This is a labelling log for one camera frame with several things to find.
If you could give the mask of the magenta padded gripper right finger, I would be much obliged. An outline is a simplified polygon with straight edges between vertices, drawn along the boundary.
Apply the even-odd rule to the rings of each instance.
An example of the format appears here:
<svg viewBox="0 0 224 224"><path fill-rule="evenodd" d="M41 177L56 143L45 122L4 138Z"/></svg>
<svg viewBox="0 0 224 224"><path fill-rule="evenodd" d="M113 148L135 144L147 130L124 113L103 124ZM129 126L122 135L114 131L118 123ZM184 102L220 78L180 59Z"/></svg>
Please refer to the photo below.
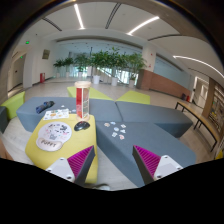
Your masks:
<svg viewBox="0 0 224 224"><path fill-rule="evenodd" d="M145 185L182 169L182 166L170 156L159 156L137 145L133 146L132 155Z"/></svg>

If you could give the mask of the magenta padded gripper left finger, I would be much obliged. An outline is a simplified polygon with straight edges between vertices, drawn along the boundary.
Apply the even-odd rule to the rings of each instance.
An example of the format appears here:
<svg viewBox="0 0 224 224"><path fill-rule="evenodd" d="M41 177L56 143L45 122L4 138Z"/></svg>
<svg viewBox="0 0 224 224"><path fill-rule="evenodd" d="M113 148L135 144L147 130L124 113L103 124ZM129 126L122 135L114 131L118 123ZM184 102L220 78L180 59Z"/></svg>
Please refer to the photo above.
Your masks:
<svg viewBox="0 0 224 224"><path fill-rule="evenodd" d="M94 146L90 146L69 158L59 158L46 171L83 186L94 157Z"/></svg>

